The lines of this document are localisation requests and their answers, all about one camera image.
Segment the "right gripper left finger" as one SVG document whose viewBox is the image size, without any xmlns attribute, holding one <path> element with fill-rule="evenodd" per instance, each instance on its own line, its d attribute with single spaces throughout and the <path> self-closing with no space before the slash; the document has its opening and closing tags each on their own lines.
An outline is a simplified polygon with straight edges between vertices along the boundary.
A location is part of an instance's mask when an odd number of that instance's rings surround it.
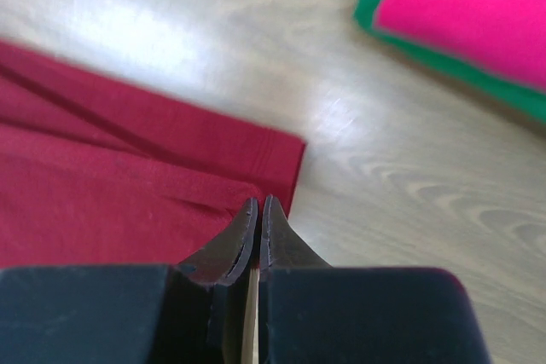
<svg viewBox="0 0 546 364">
<path fill-rule="evenodd" d="M 235 283 L 253 260 L 258 201 L 248 199 L 231 223 L 177 268 L 200 286 Z"/>
</svg>

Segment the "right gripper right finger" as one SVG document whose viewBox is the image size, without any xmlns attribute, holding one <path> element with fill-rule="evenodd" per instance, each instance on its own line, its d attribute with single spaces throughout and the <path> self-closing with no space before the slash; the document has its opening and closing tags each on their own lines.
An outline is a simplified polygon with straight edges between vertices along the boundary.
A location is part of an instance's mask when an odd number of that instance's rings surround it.
<svg viewBox="0 0 546 364">
<path fill-rule="evenodd" d="M 273 195 L 264 203 L 258 260 L 261 270 L 331 268 L 292 229 L 280 200 Z"/>
</svg>

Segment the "dark red t shirt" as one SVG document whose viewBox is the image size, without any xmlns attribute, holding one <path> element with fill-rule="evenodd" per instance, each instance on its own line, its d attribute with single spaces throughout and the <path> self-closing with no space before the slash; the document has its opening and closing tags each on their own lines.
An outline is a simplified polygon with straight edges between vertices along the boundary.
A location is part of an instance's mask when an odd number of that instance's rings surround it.
<svg viewBox="0 0 546 364">
<path fill-rule="evenodd" d="M 251 198 L 288 210 L 298 136 L 1 44 L 1 264 L 177 263 Z"/>
</svg>

